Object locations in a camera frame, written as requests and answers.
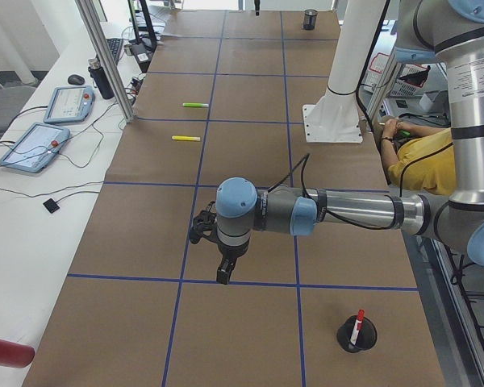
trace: yellow highlighter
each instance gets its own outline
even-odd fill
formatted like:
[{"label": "yellow highlighter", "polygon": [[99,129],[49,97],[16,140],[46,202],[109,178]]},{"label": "yellow highlighter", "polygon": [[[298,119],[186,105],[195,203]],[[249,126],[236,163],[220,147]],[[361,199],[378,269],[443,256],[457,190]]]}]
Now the yellow highlighter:
[{"label": "yellow highlighter", "polygon": [[172,139],[176,141],[201,141],[201,137],[192,137],[189,135],[173,135]]}]

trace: black bottle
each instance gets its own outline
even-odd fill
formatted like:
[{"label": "black bottle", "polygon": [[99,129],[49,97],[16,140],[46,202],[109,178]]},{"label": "black bottle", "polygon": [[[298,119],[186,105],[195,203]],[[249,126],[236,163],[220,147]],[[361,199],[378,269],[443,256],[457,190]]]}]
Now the black bottle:
[{"label": "black bottle", "polygon": [[102,98],[113,98],[115,95],[111,89],[110,82],[107,80],[106,72],[100,65],[98,58],[89,59],[88,63],[90,64],[88,71],[90,72],[90,76],[94,79],[95,85],[97,85],[98,91],[100,91]]}]

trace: green highlighter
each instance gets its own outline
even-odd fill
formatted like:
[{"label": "green highlighter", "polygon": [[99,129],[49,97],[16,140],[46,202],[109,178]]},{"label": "green highlighter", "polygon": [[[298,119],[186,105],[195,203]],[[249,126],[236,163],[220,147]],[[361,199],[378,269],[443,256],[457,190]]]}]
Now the green highlighter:
[{"label": "green highlighter", "polygon": [[183,102],[183,107],[209,107],[207,103]]}]

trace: yellow shirt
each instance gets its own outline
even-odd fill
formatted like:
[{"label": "yellow shirt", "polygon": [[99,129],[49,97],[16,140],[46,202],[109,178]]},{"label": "yellow shirt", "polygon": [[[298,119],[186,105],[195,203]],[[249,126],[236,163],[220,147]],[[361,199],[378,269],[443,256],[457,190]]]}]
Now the yellow shirt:
[{"label": "yellow shirt", "polygon": [[[390,180],[399,186],[400,176],[407,164],[438,151],[451,142],[450,129],[409,141],[398,151],[399,162],[387,169]],[[453,147],[412,164],[403,175],[403,188],[413,191],[425,189],[431,194],[450,195],[456,186]]]}]

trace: black cup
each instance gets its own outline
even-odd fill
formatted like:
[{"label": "black cup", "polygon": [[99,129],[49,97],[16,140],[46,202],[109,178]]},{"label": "black cup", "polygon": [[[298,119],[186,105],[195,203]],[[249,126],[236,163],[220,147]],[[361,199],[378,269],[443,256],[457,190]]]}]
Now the black cup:
[{"label": "black cup", "polygon": [[361,330],[357,336],[355,345],[351,344],[349,339],[353,333],[353,327],[355,326],[355,320],[357,316],[354,315],[346,320],[342,327],[337,331],[337,342],[347,352],[356,353],[360,351],[367,351],[371,349],[377,342],[377,329],[373,323],[366,317],[362,321]]},{"label": "black cup", "polygon": [[315,28],[316,19],[317,19],[317,10],[305,10],[305,17],[303,19],[303,29],[313,30]]}]

